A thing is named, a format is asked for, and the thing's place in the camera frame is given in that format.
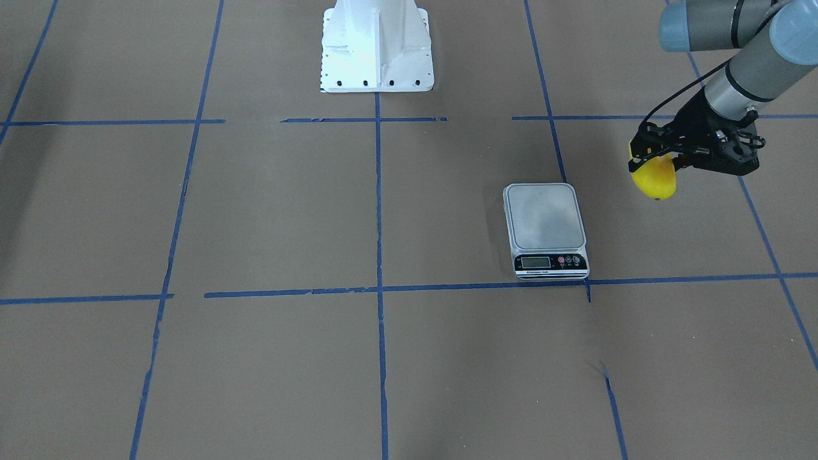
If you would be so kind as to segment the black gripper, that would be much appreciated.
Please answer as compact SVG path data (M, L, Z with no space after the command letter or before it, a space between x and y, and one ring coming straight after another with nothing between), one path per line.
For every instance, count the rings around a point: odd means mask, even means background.
M702 88L680 108L673 120L659 126L646 116L630 142L631 174L662 155L677 153L673 170L693 167L719 174L744 176L760 166L759 150L766 140L757 134L757 111L739 120L724 118L708 104Z

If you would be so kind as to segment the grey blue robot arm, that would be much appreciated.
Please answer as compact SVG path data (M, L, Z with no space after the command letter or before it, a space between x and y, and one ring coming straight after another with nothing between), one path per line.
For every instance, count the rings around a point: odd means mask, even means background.
M678 1L666 6L658 40L667 52L734 50L694 82L672 121L649 118L631 140L632 174L652 165L744 176L765 145L759 112L816 67L815 1Z

